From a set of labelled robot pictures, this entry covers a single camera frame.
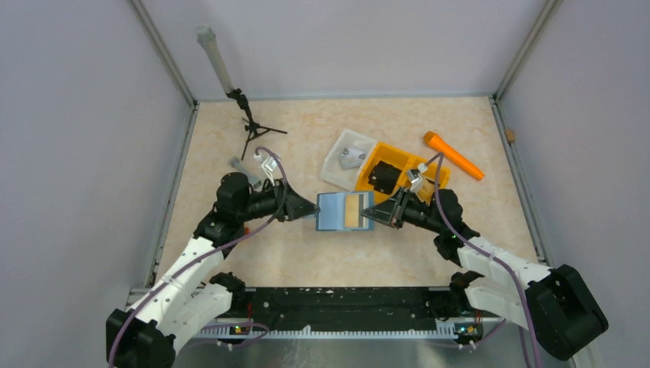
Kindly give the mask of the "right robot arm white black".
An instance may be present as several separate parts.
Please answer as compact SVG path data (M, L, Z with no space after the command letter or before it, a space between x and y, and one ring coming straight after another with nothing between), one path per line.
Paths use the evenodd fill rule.
M434 245L447 261L496 289L467 286L449 295L451 309L460 316L488 311L525 329L533 351L567 361L609 329L582 275L573 267L536 264L496 246L463 221L455 192L438 189L430 202L408 189L399 189L384 202L362 211L365 218L391 228L414 225L436 234Z

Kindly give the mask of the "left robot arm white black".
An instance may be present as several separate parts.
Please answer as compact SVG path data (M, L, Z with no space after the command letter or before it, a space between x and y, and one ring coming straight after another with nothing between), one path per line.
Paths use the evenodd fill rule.
M110 367L171 367L178 353L210 320L243 312L240 279L220 274L196 288L231 248L273 221L292 222L320 211L286 179L266 179L260 190L240 172L225 175L212 209L199 222L182 254L156 284L128 310L114 310L106 322Z

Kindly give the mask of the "gold credit card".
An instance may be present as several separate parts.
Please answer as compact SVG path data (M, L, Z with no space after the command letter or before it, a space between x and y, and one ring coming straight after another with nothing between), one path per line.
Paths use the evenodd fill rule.
M348 194L344 203L344 220L345 228L359 228L363 223L360 214L363 204L363 196L360 194Z

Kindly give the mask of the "blue card holder wallet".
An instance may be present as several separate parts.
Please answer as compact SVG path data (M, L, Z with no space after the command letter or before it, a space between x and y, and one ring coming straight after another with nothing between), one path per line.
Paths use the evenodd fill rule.
M319 193L317 195L317 204L320 207L320 212L315 215L315 229L318 232L363 232L374 229L374 222L364 217L362 217L363 223L359 228L344 227L344 203L348 194L363 196L361 211L374 204L373 192L369 191Z

